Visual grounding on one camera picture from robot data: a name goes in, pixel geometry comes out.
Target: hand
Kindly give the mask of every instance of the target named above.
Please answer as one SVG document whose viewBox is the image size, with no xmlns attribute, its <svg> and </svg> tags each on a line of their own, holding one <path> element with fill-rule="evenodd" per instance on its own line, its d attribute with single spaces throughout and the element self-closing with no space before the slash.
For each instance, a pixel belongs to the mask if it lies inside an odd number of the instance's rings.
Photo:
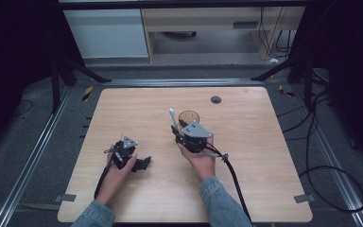
<svg viewBox="0 0 363 227">
<path fill-rule="evenodd" d="M 208 138 L 208 143 L 214 143 L 214 137 Z M 209 156 L 204 152 L 192 153 L 183 145 L 178 144 L 181 154 L 190 162 L 191 167 L 199 178 L 200 182 L 211 176 L 215 176 L 215 157 Z"/>
<path fill-rule="evenodd" d="M 108 162 L 111 157 L 112 154 L 108 153 Z M 95 200 L 111 207 L 114 195 L 122 187 L 136 161 L 137 155 L 131 157 L 122 169 L 118 169 L 116 165 L 111 165 Z"/>
</svg>

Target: sleeve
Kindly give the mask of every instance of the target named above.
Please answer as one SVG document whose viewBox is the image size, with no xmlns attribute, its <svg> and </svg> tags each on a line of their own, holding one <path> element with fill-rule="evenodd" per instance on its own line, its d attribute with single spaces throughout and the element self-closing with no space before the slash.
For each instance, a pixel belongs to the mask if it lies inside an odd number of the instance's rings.
<svg viewBox="0 0 363 227">
<path fill-rule="evenodd" d="M 212 227 L 252 226 L 243 208 L 226 192 L 217 177 L 205 179 L 201 183 L 199 194 Z"/>
<path fill-rule="evenodd" d="M 112 227 L 114 213 L 98 201 L 92 201 L 83 213 L 76 219 L 72 227 Z"/>
</svg>

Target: cable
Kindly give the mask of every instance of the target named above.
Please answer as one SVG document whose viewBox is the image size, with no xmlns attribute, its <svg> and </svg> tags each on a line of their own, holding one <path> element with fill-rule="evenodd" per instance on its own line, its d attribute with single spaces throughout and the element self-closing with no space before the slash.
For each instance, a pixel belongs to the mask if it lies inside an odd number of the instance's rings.
<svg viewBox="0 0 363 227">
<path fill-rule="evenodd" d="M 310 134 L 310 136 L 311 135 L 313 135 L 314 133 L 315 133 L 315 131 L 317 130 L 317 128 L 318 128 L 318 118 L 317 118 L 317 125 L 314 127 L 314 129 L 311 131 L 311 134 Z M 294 141 L 294 140 L 302 140 L 302 139 L 306 139 L 307 138 L 307 136 L 305 136 L 305 137 L 300 137 L 300 138 L 291 138 L 291 139 L 286 139 L 286 141 Z"/>
<path fill-rule="evenodd" d="M 29 111 L 31 110 L 31 108 L 32 108 L 32 101 L 27 100 L 27 99 L 23 99 L 23 100 L 22 100 L 22 102 L 28 102 L 28 103 L 30 104 L 30 106 L 29 106 L 29 107 L 28 107 L 28 109 L 27 109 L 27 110 L 25 110 L 24 112 L 22 112 L 22 113 L 16 113 L 16 114 L 12 115 L 13 117 L 14 117 L 14 116 L 20 116 L 20 115 L 23 115 L 23 114 L 25 114 L 25 113 L 27 113 L 27 112 L 29 112 Z"/>
<path fill-rule="evenodd" d="M 291 111 L 285 112 L 285 113 L 281 113 L 281 114 L 279 114 L 279 115 L 276 115 L 276 117 L 283 116 L 283 115 L 286 115 L 286 114 L 290 114 L 290 113 L 292 113 L 292 112 L 295 112 L 295 111 L 297 111 L 297 110 L 301 109 L 302 107 L 303 107 L 303 106 L 298 107 L 298 108 L 296 108 L 296 109 L 293 109 L 293 110 L 291 110 Z"/>
<path fill-rule="evenodd" d="M 362 194 L 362 199 L 363 199 L 363 189 L 361 187 L 361 184 L 355 179 L 355 177 L 353 177 L 351 174 L 349 174 L 347 171 L 341 169 L 341 168 L 338 168 L 338 167 L 335 167 L 335 166 L 315 166 L 315 167 L 309 167 L 309 137 L 311 135 L 311 129 L 313 127 L 313 124 L 315 122 L 315 118 L 316 118 L 316 107 L 317 107 L 317 104 L 318 104 L 318 98 L 325 95 L 326 94 L 326 91 L 320 93 L 319 95 L 317 95 L 315 97 L 315 100 L 313 102 L 313 104 L 311 105 L 311 109 L 310 109 L 310 112 L 313 112 L 313 116 L 312 116 L 312 119 L 311 119 L 311 123 L 310 123 L 310 126 L 308 128 L 308 133 L 307 133 L 307 137 L 306 137 L 306 146 L 305 146 L 305 171 L 303 173 L 301 173 L 299 175 L 299 177 L 303 176 L 304 174 L 307 176 L 307 179 L 310 183 L 310 186 L 311 188 L 314 190 L 314 192 L 323 200 L 325 201 L 327 204 L 329 204 L 330 206 L 336 208 L 338 211 L 341 211 L 341 212 L 344 212 L 344 213 L 355 213 L 355 212 L 359 212 L 359 211 L 362 211 L 363 210 L 363 201 L 362 201 L 362 205 L 359 207 L 359 208 L 356 208 L 356 209 L 346 209 L 346 208 L 342 208 L 330 201 L 328 201 L 324 196 L 322 196 L 322 194 L 315 188 L 312 180 L 311 180 L 311 176 L 310 176 L 310 172 L 314 171 L 314 170 L 318 170 L 318 169 L 333 169 L 333 170 L 336 170 L 336 171 L 339 171 L 339 172 L 342 172 L 344 174 L 346 174 L 347 177 L 349 177 L 349 179 L 355 183 L 355 185 L 357 186 L 357 188 L 360 190 L 361 194 Z"/>
<path fill-rule="evenodd" d="M 99 190 L 101 190 L 102 183 L 104 182 L 104 179 L 105 179 L 106 175 L 108 174 L 109 168 L 114 165 L 114 163 L 111 163 L 111 161 L 112 161 L 112 157 L 110 160 L 108 160 L 107 165 L 105 166 L 104 170 L 102 171 L 101 177 L 99 178 L 98 184 L 96 185 L 96 189 L 94 192 L 94 200 L 98 196 Z"/>
<path fill-rule="evenodd" d="M 316 102 L 316 104 L 318 104 L 318 103 L 320 103 L 320 102 L 322 102 L 322 101 L 324 101 L 324 100 L 328 100 L 329 99 L 329 97 L 327 97 L 327 98 L 325 98 L 325 99 L 322 99 L 322 100 L 320 100 L 320 101 L 317 101 Z M 291 112 L 293 112 L 293 111 L 296 111 L 296 110 L 299 110 L 300 108 L 296 108 L 296 109 L 294 109 L 294 110 L 292 110 L 292 111 L 289 111 L 289 112 L 287 112 L 287 114 L 288 113 L 291 113 Z M 285 132 L 288 132 L 288 131 L 292 131 L 292 130 L 295 130 L 295 129 L 297 129 L 300 125 L 302 125 L 305 121 L 306 121 L 306 119 L 308 119 L 308 117 L 311 115 L 311 111 L 309 111 L 308 112 L 308 114 L 306 115 L 306 117 L 305 117 L 305 119 L 303 119 L 299 124 L 297 124 L 297 125 L 295 125 L 295 126 L 293 126 L 293 127 L 291 127 L 291 128 L 289 128 L 289 129 L 287 129 L 287 130 L 284 130 L 283 131 L 283 133 L 285 133 Z"/>
<path fill-rule="evenodd" d="M 270 55 L 272 58 L 282 58 L 282 57 L 285 57 L 285 55 L 276 55 L 276 54 L 273 54 L 272 53 L 271 47 L 270 47 L 270 44 L 269 44 L 269 41 L 268 41 L 267 33 L 265 32 L 265 27 L 264 27 L 263 19 L 264 19 L 264 7 L 261 7 L 260 23 L 259 23 L 259 27 L 258 27 L 258 36 L 259 36 L 259 39 L 260 39 L 262 45 L 265 47 L 268 55 Z M 261 28 L 262 28 L 262 30 L 264 32 L 265 39 L 267 41 L 266 43 L 264 42 L 264 40 L 261 37 Z"/>
<path fill-rule="evenodd" d="M 283 31 L 279 31 L 279 35 L 278 35 L 278 39 L 276 40 L 276 49 L 279 51 L 279 52 L 282 52 L 282 53 L 289 53 L 290 52 L 290 36 L 291 36 L 291 30 L 288 31 L 288 36 L 287 36 L 287 47 L 280 47 L 279 46 L 279 41 L 282 37 L 282 33 Z"/>
<path fill-rule="evenodd" d="M 246 206 L 246 202 L 244 201 L 244 198 L 243 198 L 243 194 L 241 193 L 241 189 L 240 189 L 240 185 L 238 184 L 238 180 L 237 180 L 237 176 L 234 172 L 234 169 L 232 167 L 232 164 L 229 162 L 229 155 L 228 154 L 222 154 L 220 153 L 220 151 L 214 147 L 214 145 L 212 144 L 208 144 L 211 146 L 211 148 L 209 147 L 205 147 L 207 149 L 209 149 L 210 151 L 213 151 L 214 153 L 216 153 L 217 155 L 219 155 L 218 157 L 222 157 L 222 161 L 226 164 L 226 166 L 228 167 L 228 169 L 231 171 L 231 174 L 232 174 L 232 177 L 233 177 L 233 181 L 234 181 L 234 186 L 235 186 L 235 189 L 237 190 L 237 195 L 238 195 L 238 198 L 240 199 L 240 203 L 241 203 L 241 206 L 243 207 L 243 211 L 244 213 L 246 213 L 247 215 L 247 218 L 251 221 L 251 217 L 250 217 L 250 214 L 249 214 L 249 210 L 247 209 L 247 206 Z"/>
</svg>

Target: wooden table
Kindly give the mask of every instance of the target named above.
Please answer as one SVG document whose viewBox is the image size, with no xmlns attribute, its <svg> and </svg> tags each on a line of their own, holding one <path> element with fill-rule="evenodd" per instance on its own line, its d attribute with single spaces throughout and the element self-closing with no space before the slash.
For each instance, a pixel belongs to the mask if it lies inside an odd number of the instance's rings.
<svg viewBox="0 0 363 227">
<path fill-rule="evenodd" d="M 221 102 L 211 102 L 220 96 Z M 147 170 L 131 173 L 112 208 L 116 222 L 207 222 L 199 181 L 182 157 L 172 134 L 169 108 L 192 110 L 215 135 L 215 146 L 230 162 L 253 222 L 307 222 L 307 202 L 294 196 L 303 187 L 292 162 L 268 93 L 262 87 L 106 89 L 95 109 L 58 213 L 74 221 L 93 200 L 104 165 L 104 150 L 124 135 L 139 143 L 140 159 L 152 156 Z M 227 166 L 216 160 L 216 175 L 237 200 Z"/>
</svg>

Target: black pole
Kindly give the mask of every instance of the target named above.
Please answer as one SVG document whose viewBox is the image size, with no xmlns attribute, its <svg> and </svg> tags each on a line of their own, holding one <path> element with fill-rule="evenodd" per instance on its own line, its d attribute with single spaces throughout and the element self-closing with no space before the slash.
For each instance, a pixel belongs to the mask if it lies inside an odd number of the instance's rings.
<svg viewBox="0 0 363 227">
<path fill-rule="evenodd" d="M 88 70 L 87 68 L 85 67 L 82 67 L 81 65 L 78 65 L 77 63 L 75 63 L 74 61 L 71 61 L 70 59 L 68 58 L 65 58 L 65 57 L 62 57 L 61 60 L 65 63 L 67 63 L 68 65 L 72 66 L 74 69 L 78 70 L 79 72 L 87 75 L 88 77 L 100 82 L 100 83 L 103 83 L 103 82 L 111 82 L 112 80 L 111 79 L 104 79 L 102 78 L 101 76 L 93 73 L 92 71 Z"/>
<path fill-rule="evenodd" d="M 282 63 L 276 65 L 275 67 L 269 69 L 266 73 L 264 73 L 261 76 L 258 76 L 256 78 L 251 78 L 251 80 L 259 80 L 259 81 L 263 81 L 265 79 L 270 78 L 271 76 L 275 75 L 276 73 L 278 73 L 279 71 L 287 68 L 287 67 L 292 67 L 293 65 L 295 65 L 295 63 L 297 63 L 298 61 L 300 61 L 302 55 L 301 54 L 296 54 L 293 55 L 292 57 L 288 57 L 287 61 L 283 61 Z"/>
<path fill-rule="evenodd" d="M 55 61 L 51 64 L 51 76 L 52 76 L 52 96 L 53 96 L 53 107 L 52 107 L 52 113 L 54 113 L 59 105 L 61 104 L 61 91 L 59 87 L 59 74 L 57 71 L 57 64 Z"/>
<path fill-rule="evenodd" d="M 304 84 L 304 103 L 308 108 L 311 108 L 311 94 L 312 94 L 312 58 L 308 56 L 306 71 L 305 71 L 305 84 Z"/>
</svg>

